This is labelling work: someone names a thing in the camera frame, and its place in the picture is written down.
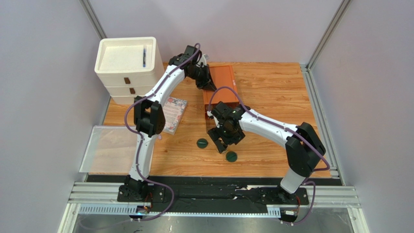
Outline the orange drawer box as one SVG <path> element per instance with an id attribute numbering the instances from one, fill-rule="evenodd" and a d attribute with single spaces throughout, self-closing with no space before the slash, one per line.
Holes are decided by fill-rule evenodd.
<path id="1" fill-rule="evenodd" d="M 212 80 L 217 88 L 222 86 L 227 86 L 237 92 L 236 82 L 235 82 L 235 75 L 233 66 L 231 65 L 222 65 L 222 66 L 213 66 L 209 67 L 209 71 L 212 77 Z M 213 91 L 203 91 L 203 101 L 205 112 L 208 110 L 208 104 L 212 97 Z M 220 101 L 225 103 L 227 106 L 232 108 L 236 107 L 240 102 L 237 97 L 233 94 L 232 91 L 229 89 L 221 89 L 219 92 L 214 96 L 212 99 L 211 105 L 214 107 Z"/>

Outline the dark green round lid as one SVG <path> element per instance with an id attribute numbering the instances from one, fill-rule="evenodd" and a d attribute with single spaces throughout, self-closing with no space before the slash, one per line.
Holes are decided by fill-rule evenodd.
<path id="1" fill-rule="evenodd" d="M 208 146 L 208 141 L 205 138 L 200 138 L 197 140 L 196 145 L 200 149 L 205 149 Z"/>

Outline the clear orange drawer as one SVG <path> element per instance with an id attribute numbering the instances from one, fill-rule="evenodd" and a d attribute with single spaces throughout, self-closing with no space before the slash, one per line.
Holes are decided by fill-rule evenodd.
<path id="1" fill-rule="evenodd" d="M 209 130 L 213 129 L 216 127 L 216 121 L 214 116 L 211 114 L 210 111 L 206 112 L 205 115 L 205 120 L 206 120 L 206 132 L 208 132 Z"/>

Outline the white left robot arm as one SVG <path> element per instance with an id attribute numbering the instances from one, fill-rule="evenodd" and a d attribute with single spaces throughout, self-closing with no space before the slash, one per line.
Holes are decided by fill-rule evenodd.
<path id="1" fill-rule="evenodd" d="M 155 141 L 164 130 L 166 118 L 163 105 L 171 93 L 186 78 L 195 80 L 201 90 L 215 91 L 209 66 L 201 60 L 201 45 L 188 45 L 185 51 L 170 59 L 167 69 L 157 84 L 144 96 L 136 96 L 126 114 L 134 111 L 135 129 L 129 124 L 129 131 L 137 134 L 137 150 L 129 174 L 119 187 L 119 202 L 143 202 L 149 197 L 149 173 L 152 165 Z"/>

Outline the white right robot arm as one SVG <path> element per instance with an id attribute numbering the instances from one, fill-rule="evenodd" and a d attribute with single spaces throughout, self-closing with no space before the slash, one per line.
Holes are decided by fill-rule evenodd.
<path id="1" fill-rule="evenodd" d="M 265 137 L 285 149 L 289 169 L 278 186 L 281 200 L 292 199 L 319 162 L 326 162 L 326 148 L 313 126 L 306 122 L 301 125 L 287 124 L 243 104 L 232 108 L 222 101 L 209 110 L 207 116 L 216 124 L 208 135 L 219 153 L 230 145 L 238 144 L 245 138 L 245 132 Z"/>

